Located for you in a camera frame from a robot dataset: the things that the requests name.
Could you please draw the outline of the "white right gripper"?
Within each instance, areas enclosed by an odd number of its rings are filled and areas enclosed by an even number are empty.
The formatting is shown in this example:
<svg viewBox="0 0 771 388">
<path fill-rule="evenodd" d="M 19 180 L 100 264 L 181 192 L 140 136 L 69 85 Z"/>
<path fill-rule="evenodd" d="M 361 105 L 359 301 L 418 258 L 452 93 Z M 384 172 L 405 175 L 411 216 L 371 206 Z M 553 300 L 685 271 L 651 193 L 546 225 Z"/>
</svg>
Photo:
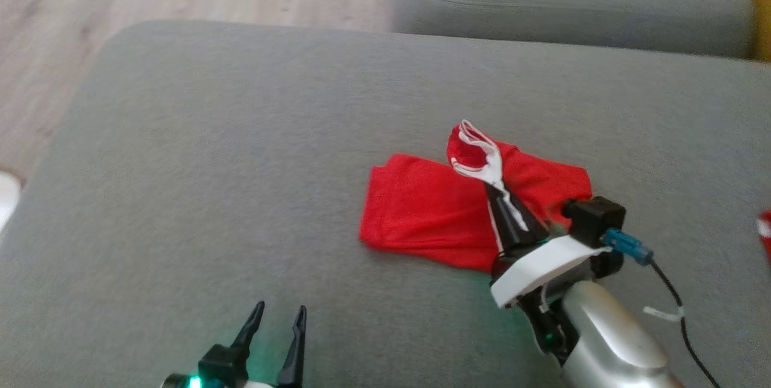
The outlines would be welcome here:
<svg viewBox="0 0 771 388">
<path fill-rule="evenodd" d="M 526 242 L 543 242 L 550 233 L 506 185 L 485 185 L 499 250 L 513 254 Z M 537 349 L 565 365 L 609 352 L 608 292 L 595 282 L 592 265 L 609 254 L 574 237 L 549 240 L 532 249 L 494 278 L 490 291 L 501 309 L 518 309 L 528 322 Z"/>
</svg>

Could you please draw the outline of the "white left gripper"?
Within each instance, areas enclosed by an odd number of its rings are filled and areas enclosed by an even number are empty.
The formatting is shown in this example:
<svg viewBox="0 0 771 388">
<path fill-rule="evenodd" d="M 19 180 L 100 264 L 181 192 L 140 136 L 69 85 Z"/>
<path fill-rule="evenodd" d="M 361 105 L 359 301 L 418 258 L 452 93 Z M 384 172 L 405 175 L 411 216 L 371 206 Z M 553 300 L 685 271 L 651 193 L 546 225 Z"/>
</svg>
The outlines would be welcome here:
<svg viewBox="0 0 771 388">
<path fill-rule="evenodd" d="M 248 354 L 254 338 L 259 330 L 265 309 L 265 302 L 256 303 L 245 323 L 235 336 L 231 347 Z M 292 324 L 292 342 L 287 351 L 286 361 L 277 376 L 277 387 L 302 387 L 305 373 L 305 341 L 307 333 L 307 308 L 301 305 Z M 269 383 L 260 381 L 245 381 L 243 388 L 275 388 Z"/>
</svg>

